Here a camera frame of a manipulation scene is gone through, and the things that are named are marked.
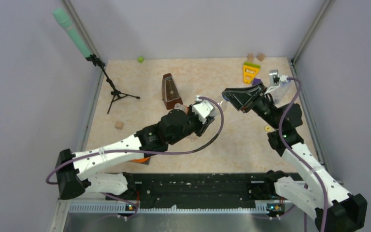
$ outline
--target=yellow plastic toy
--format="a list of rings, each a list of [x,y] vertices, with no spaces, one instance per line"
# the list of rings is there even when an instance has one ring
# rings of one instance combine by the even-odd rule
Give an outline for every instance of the yellow plastic toy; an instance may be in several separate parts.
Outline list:
[[[243,65],[243,81],[246,84],[250,84],[255,76],[258,74],[259,69],[261,68],[261,65],[254,64],[251,62],[244,62]]]

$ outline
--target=gray wall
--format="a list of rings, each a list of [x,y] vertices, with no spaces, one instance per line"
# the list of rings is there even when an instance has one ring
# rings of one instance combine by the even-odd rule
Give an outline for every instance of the gray wall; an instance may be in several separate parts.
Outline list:
[[[0,232],[47,231],[59,151],[77,149],[99,73],[51,11],[59,0],[0,0]]]
[[[331,172],[367,198],[371,231],[371,1],[336,1],[298,71]]]
[[[323,0],[71,0],[107,59],[293,57]]]

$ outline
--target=tripod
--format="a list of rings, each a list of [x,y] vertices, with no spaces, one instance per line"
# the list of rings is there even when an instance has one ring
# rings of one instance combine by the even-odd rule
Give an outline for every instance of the tripod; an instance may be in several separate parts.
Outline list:
[[[107,83],[110,84],[110,86],[112,87],[113,91],[110,92],[110,94],[113,95],[113,98],[112,98],[112,101],[110,102],[110,106],[109,106],[109,110],[107,111],[107,114],[109,114],[110,112],[110,108],[112,107],[112,104],[113,102],[115,101],[118,101],[120,99],[123,99],[125,97],[134,97],[136,99],[140,99],[139,96],[134,96],[134,95],[131,95],[131,94],[127,94],[127,93],[122,93],[121,91],[119,91],[113,84],[113,81],[109,78],[109,76],[107,75],[105,69],[104,69],[104,66],[105,64],[95,55],[95,54],[92,54],[90,55],[90,57],[86,57],[86,60],[87,61],[91,61],[93,63],[94,66],[99,66],[101,68],[101,70],[103,71],[104,75],[106,76],[106,81]]]

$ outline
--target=table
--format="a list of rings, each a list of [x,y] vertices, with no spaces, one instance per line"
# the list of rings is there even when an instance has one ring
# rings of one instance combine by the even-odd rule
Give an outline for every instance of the table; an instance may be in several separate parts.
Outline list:
[[[246,58],[207,59],[153,59],[138,63],[136,60],[111,60],[106,71],[116,87],[125,93],[140,96],[141,99],[124,98],[113,103],[107,110],[112,95],[104,78],[94,113],[86,149],[115,143],[142,128],[155,124],[167,114],[161,97],[161,81],[171,73],[185,105],[192,104],[196,95],[210,98],[221,96],[227,87],[247,87],[243,83],[242,64]],[[280,74],[292,76],[287,58],[265,58],[256,78],[269,84],[269,71],[278,69]],[[281,105],[291,101],[296,92],[291,85]],[[276,151],[272,150],[265,127],[267,123],[254,112],[243,114],[228,104],[223,132],[206,149],[190,155],[157,155],[148,165],[125,162],[105,170],[119,173],[263,173],[270,169],[295,172]],[[124,123],[123,130],[114,128],[116,120]],[[297,128],[309,149],[315,153],[310,132],[304,124]],[[191,136],[173,146],[169,151],[188,151],[200,147],[217,132],[220,118],[216,119],[202,137]]]

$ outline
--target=teal microphone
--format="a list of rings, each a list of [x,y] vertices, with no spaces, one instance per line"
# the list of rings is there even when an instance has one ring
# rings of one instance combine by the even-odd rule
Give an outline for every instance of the teal microphone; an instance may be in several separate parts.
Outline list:
[[[79,51],[82,53],[82,55],[85,58],[89,58],[91,55],[90,50],[87,48],[85,42],[82,40],[82,37],[80,37],[79,33],[77,32],[76,28],[74,28],[74,25],[69,18],[69,15],[61,8],[55,9],[53,12],[53,17],[55,17],[57,23],[66,31],[66,33],[69,35],[71,40],[73,41],[74,45],[79,49]]]

